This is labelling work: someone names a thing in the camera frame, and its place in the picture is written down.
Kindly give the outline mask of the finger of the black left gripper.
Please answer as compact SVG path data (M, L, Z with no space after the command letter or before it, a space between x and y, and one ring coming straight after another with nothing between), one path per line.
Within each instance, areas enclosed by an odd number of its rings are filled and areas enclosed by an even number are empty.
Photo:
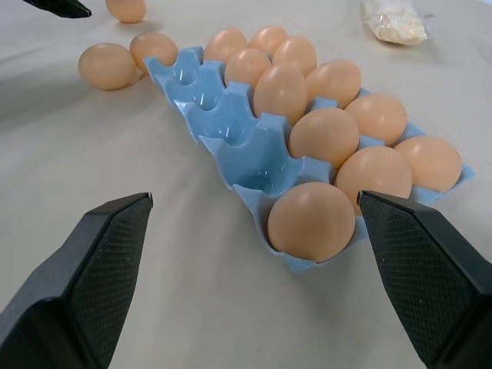
M38 9L50 12L60 18L89 18L91 10L79 0L22 0Z

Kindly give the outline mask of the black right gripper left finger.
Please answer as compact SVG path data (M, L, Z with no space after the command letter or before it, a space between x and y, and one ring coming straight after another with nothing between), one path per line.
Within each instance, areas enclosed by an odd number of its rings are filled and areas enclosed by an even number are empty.
M82 216L0 312L0 369L108 369L152 208L143 192Z

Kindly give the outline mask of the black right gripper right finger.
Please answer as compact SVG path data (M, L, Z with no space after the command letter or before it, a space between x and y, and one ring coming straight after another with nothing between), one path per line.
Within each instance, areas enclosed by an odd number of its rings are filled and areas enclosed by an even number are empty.
M492 369L492 263L437 210L357 196L384 289L427 369Z

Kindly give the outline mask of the blue plastic egg tray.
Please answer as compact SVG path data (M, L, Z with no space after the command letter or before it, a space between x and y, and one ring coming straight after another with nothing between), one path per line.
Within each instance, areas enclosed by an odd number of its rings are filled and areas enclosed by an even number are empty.
M337 170L329 162L313 158L292 158L287 143L292 127L287 119L264 113L256 118L251 110L253 88L233 82L225 87L225 66L220 61L203 61L202 47L180 50L176 62L163 66L156 57L145 59L151 80L161 89L169 104L184 117L195 142L202 144L214 158L224 184L235 192L251 212L265 247L283 259L294 273L321 267L348 251L359 241L368 239L362 216L356 216L355 229L347 246L327 261L315 262L276 251L267 235L268 215L272 206L286 191L305 182L334 183ZM447 192L440 193L413 186L410 201L429 205L442 198L474 176L473 170L463 164L457 183ZM385 213L390 220L383 221L389 231L396 231L396 244L404 241L420 246L424 240L417 236L429 235L417 219L406 220L404 229L397 231L397 215L409 215L390 206Z

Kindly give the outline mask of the brown egg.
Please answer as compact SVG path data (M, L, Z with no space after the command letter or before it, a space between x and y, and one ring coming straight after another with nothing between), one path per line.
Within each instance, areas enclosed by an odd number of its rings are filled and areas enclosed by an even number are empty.
M356 151L340 167L334 185L351 201L356 215L360 191L376 191L408 198L412 189L412 171L407 159L393 148L374 146Z
M105 0L109 13L124 23L140 22L146 14L145 0Z
M413 185L437 192L449 191L458 181L462 160L458 150L443 138L421 135L394 147L408 161Z
M256 48L244 48L233 54L226 64L224 82L231 81L250 85L256 89L260 77L271 67L269 57Z
M320 108L306 114L293 127L288 150L293 158L307 156L338 169L359 144L355 119L339 108Z
M325 98L345 109L361 89L361 70L352 61L337 59L325 62L307 77L308 102Z
M254 33L249 42L249 46L268 53L272 57L278 46L287 37L287 32L281 26L269 25Z
M254 89L253 112L283 116L291 126L304 115L308 104L308 87L302 73L290 65L270 67Z
M130 42L129 50L143 74L148 73L144 63L147 57L155 56L165 66L172 66L178 57L177 45L171 38L158 32L136 35Z
M136 72L130 51L115 43L100 43L87 48L78 60L80 76L93 87L115 90L128 85Z
M226 28L214 35L204 50L204 60L228 63L232 55L246 48L248 42L237 28Z
M272 58L272 65L290 65L307 77L317 67L317 55L312 43L303 36L283 40Z
M391 146L404 133L407 110L394 96L369 93L353 100L345 109L357 122L361 135Z
M347 246L355 221L353 205L341 190L309 182L293 187L274 203L268 238L276 251L321 263Z

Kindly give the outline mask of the clear bag of yellowish food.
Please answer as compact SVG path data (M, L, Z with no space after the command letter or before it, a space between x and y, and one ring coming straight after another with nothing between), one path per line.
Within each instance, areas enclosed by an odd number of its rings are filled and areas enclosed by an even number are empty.
M419 12L412 0L361 0L361 21L378 40L419 45L437 34L436 18Z

